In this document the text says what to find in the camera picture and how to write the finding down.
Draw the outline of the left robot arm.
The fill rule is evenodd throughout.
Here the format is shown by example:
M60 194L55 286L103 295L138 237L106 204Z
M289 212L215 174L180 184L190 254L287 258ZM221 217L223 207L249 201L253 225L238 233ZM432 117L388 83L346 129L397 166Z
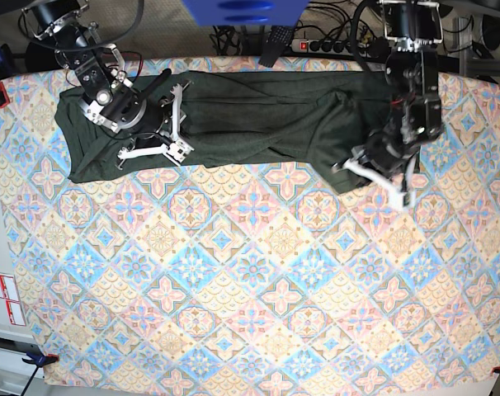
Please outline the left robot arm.
M351 151L341 167L383 188L394 210L414 207L412 179L423 145L444 131L436 47L443 41L436 1L379 1L392 43L384 75L394 89L389 119Z

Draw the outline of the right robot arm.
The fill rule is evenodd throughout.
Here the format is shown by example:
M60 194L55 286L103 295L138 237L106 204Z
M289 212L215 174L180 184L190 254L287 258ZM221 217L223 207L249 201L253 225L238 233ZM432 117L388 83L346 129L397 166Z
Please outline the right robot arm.
M122 143L116 166L134 158L162 154L179 166L193 151L186 142L181 109L186 83L172 86L159 101L151 96L172 75L164 69L145 88L134 86L114 40L103 40L96 22L84 26L87 1L32 1L21 9L19 31L33 44L52 50L57 63L74 72L83 94L83 115L101 126L111 141Z

